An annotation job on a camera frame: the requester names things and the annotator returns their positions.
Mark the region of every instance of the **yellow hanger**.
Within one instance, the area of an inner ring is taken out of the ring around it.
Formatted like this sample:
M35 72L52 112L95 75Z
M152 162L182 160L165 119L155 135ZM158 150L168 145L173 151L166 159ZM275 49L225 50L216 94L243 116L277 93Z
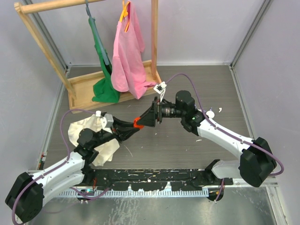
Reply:
M124 0L123 0L122 3L123 3L123 11L122 11L121 16L120 16L120 20L119 20L120 22L122 22L123 19L126 16L128 16L127 6L130 4L130 1L128 1L126 4L124 4ZM128 27L129 27L129 21L128 21L127 25L126 25L125 32L127 32Z

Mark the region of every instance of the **garment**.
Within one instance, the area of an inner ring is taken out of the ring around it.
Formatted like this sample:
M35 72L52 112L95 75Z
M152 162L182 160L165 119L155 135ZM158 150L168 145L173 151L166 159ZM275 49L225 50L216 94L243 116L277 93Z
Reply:
M146 72L141 58L145 43L132 2L127 10L128 16L117 25L113 45L112 85L120 92L130 91L136 99L139 99L147 88L155 85L156 82L146 81Z
M94 19L89 19L89 24L93 32L93 37L95 41L95 49L99 56L100 65L103 71L105 78L98 81L93 86L94 90L94 97L92 101L94 102L111 102L117 103L120 98L120 93L113 88L112 81L111 81L111 74L112 74L112 65L109 61L109 65L106 65L103 59L102 51L101 51L101 41L99 41L98 31L96 26L93 26Z
M100 131L102 129L100 117L92 115L86 119L74 122L70 124L67 134L69 136L70 142L77 146L77 140L79 138L79 133L82 129L89 128L93 131ZM114 152L120 147L117 139L112 139L95 148L99 152L95 160L92 162L94 166L103 166L106 161L111 161L113 159Z

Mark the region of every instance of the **wooden floor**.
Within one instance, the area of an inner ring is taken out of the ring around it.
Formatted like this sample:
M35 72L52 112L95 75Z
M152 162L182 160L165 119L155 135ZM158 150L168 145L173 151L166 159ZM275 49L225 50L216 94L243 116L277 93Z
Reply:
M99 68L73 68L70 76L74 77L98 71ZM241 135L248 136L248 130L242 115L240 103L228 66L163 66L157 68L162 80L166 81L173 74L183 72L194 81L205 109L212 107L216 116L214 120ZM179 90L188 90L195 98L188 79L181 76L168 84L165 99L174 102ZM155 94L140 100L102 107L120 120L133 121L150 107ZM64 92L57 120L49 145L45 168L64 158L66 147L59 131L62 115L68 110L68 94ZM69 124L89 117L89 114L70 114L66 117L63 131L67 136ZM231 153L217 144L188 133L180 124L180 119L163 119L155 128L145 127L129 140L120 145L112 162L104 167L111 169L163 169L163 168L205 168L214 159L233 160Z

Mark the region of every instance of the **clothes hanger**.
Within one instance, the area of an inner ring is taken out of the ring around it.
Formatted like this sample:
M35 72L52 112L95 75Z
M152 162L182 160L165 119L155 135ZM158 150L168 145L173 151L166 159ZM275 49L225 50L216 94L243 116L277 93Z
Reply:
M121 16L120 16L120 20L119 20L120 22L122 22L123 19L124 19L126 16L128 16L127 6L130 4L130 1L128 1L126 4L125 4L124 2L125 2L125 1L123 0L123 1L122 1L123 11L122 11ZM126 25L125 32L127 32L128 27L129 27L129 21L128 21L127 25Z
M109 61L109 59L107 57L107 54L106 54L105 49L103 47L102 41L100 39L98 30L97 30L97 27L96 27L95 19L90 14L90 8L89 8L89 2L88 2L88 0L85 0L85 4L86 4L86 13L89 16L90 27L91 27L91 29L93 31L93 34L95 34L95 36L96 36L97 42L100 45L100 49L101 49L101 54L102 54L102 57L103 57L103 61L104 61L105 65L108 66L110 64L110 61Z

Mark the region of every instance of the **green cloth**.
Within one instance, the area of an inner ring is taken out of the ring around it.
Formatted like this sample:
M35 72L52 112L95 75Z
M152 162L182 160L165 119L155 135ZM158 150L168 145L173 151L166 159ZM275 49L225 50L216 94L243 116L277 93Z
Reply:
M103 60L103 56L101 53L101 48L100 48L100 42L98 40L98 31L95 26L95 20L93 18L89 18L89 24L93 32L94 36L94 41L95 41L95 49L97 51L97 54L100 59L100 65L103 71L103 74L105 78L102 80L98 81L94 86L94 94L95 96L92 98L93 102L111 102L111 103L117 103L120 98L120 93L116 91L113 88L113 84L111 81L111 74L112 74L112 65L109 62L109 65L106 65Z

